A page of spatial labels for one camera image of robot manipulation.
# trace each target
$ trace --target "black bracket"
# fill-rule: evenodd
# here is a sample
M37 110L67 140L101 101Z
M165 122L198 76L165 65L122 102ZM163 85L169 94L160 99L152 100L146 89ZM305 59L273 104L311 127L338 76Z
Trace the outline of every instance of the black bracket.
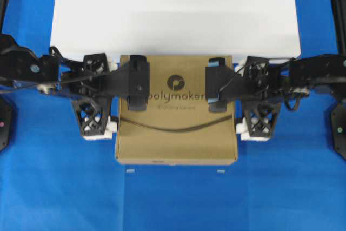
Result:
M9 143L9 135L12 121L12 108L0 97L0 151Z
M330 113L334 150L346 160L346 107L339 104Z

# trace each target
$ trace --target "circular logo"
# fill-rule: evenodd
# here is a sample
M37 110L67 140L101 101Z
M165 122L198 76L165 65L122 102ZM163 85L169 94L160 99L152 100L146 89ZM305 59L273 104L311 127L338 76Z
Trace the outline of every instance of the circular logo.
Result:
M173 91L179 91L184 88L185 81L182 76L179 75L172 75L167 80L168 88L170 88Z

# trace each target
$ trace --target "black cable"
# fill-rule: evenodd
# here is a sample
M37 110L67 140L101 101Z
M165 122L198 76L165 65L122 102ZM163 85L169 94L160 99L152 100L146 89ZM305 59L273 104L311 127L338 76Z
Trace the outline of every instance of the black cable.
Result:
M65 80L65 81L48 81L48 82L39 82L39 83L35 83L35 84L30 84L30 85L26 85L23 87L19 87L16 89L9 89L9 90L0 90L0 94L5 94L5 93L12 93L18 90L23 90L23 89L30 89L30 88L34 88L37 87L38 85L41 84L68 84L68 83L72 83L72 82L79 82L79 81L85 81L85 80L89 80L95 77L101 77L101 76L105 76L110 74L110 72L104 72L104 73L100 73L100 74L92 74L89 76L82 76L82 77L76 77L76 78L71 78L69 80Z
M206 127L211 127L215 124L219 124L221 122L224 122L224 121L232 119L232 118L233 118L232 115L229 115L229 116L225 116L225 117L210 121L208 123L199 124L197 126L186 127L186 128L176 128L176 129L153 127L153 126L149 126L147 124L142 124L142 123L132 121L132 120L124 118L124 117L120 118L120 123L121 123L121 121L124 121L124 122L128 122L128 123L133 124L133 125L138 126L138 127L143 127L143 128L147 128L147 129L151 129L151 130L157 130L157 131L163 131L163 132L169 132L169 133L187 133L187 132L191 132L191 131L201 130L201 129L206 128Z
M291 59L294 59L294 58L270 58L268 59L269 61L272 61L272 60L291 60ZM242 66L239 70L237 70L237 72L235 72L233 74L233 76L228 80L228 82L222 86L220 88L220 90L218 91L219 93L224 90L225 88L228 87L229 84L231 84L231 82L234 80L234 78L236 77L237 74L239 74L239 72L241 72L242 70L246 69L247 67L250 67L250 66L253 66L253 65L256 65L256 64L259 64L259 63L264 63L264 62L267 62L267 61L257 61L257 62L251 62L249 64L246 64L244 66Z

